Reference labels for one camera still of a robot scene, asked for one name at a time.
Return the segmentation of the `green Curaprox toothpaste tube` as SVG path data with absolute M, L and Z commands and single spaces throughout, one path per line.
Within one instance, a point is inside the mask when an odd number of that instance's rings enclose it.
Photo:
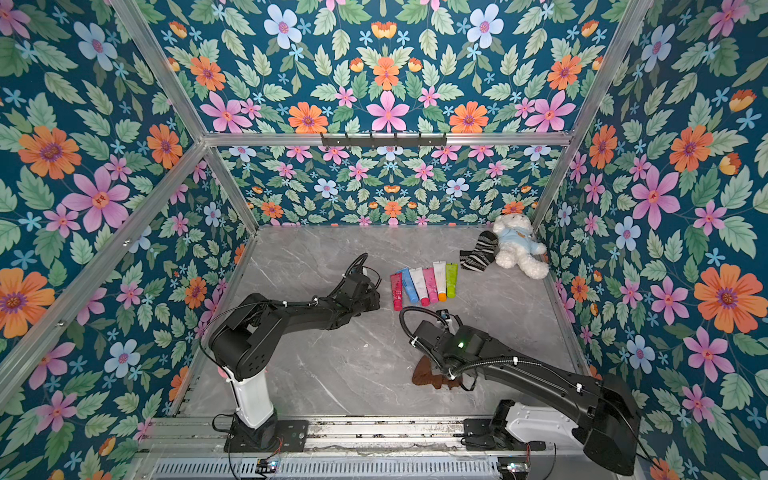
M 446 295 L 448 298 L 455 298 L 457 293 L 457 279 L 458 279 L 459 265 L 456 263 L 446 264 Z

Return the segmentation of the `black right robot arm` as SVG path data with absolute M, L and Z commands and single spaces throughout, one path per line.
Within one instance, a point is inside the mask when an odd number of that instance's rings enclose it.
M 620 377 L 567 372 L 467 325 L 452 334 L 423 321 L 409 338 L 449 377 L 480 373 L 554 408 L 575 423 L 570 434 L 587 458 L 616 474 L 634 472 L 641 409 Z

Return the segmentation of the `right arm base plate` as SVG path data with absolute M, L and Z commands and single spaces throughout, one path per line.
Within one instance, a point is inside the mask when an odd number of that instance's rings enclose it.
M 460 443 L 470 451 L 545 451 L 543 441 L 523 442 L 513 437 L 500 424 L 490 418 L 465 418 L 463 432 L 457 434 Z

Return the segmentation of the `blue toothpaste tube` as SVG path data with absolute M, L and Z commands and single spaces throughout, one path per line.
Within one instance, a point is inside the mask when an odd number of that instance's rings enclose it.
M 415 288 L 415 284 L 408 268 L 404 268 L 400 271 L 402 277 L 402 286 L 405 295 L 413 305 L 420 305 L 420 297 Z

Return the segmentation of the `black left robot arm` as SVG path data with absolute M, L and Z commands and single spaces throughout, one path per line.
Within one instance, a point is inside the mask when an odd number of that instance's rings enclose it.
M 381 277 L 354 267 L 325 296 L 307 302 L 269 300 L 251 294 L 210 334 L 208 348 L 233 390 L 235 418 L 251 431 L 276 416 L 265 370 L 283 336 L 301 331 L 336 330 L 354 317 L 380 308 Z

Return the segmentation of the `red Curaprox toothpaste tube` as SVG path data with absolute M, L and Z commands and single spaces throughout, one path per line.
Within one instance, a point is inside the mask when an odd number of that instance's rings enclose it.
M 395 312 L 400 312 L 403 308 L 403 282 L 401 272 L 396 272 L 390 276 L 390 285 L 393 309 Z

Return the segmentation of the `white tube red cap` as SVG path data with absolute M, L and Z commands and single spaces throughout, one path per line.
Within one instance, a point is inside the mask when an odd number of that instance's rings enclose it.
M 409 270 L 414 288 L 416 290 L 420 305 L 427 307 L 431 304 L 429 294 L 426 287 L 425 278 L 422 268 L 415 268 Z

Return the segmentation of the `brown cloth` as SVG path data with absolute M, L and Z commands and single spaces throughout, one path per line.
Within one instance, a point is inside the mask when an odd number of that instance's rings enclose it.
M 434 370 L 431 360 L 426 355 L 422 356 L 414 367 L 411 382 L 416 386 L 432 386 L 436 390 L 440 390 L 443 386 L 453 389 L 462 385 L 461 378 L 451 380 Z

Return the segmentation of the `pink Curaprox toothpaste tube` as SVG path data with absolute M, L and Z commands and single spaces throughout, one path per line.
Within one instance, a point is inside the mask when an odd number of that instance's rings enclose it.
M 423 269 L 423 278 L 427 290 L 428 299 L 431 303 L 439 302 L 439 294 L 437 290 L 437 282 L 435 271 L 433 268 Z

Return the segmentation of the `white tube orange cap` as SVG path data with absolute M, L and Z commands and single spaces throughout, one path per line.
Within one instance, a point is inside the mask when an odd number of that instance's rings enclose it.
M 445 261 L 436 261 L 433 263 L 435 285 L 440 302 L 445 302 L 447 300 L 446 267 L 447 264 Z

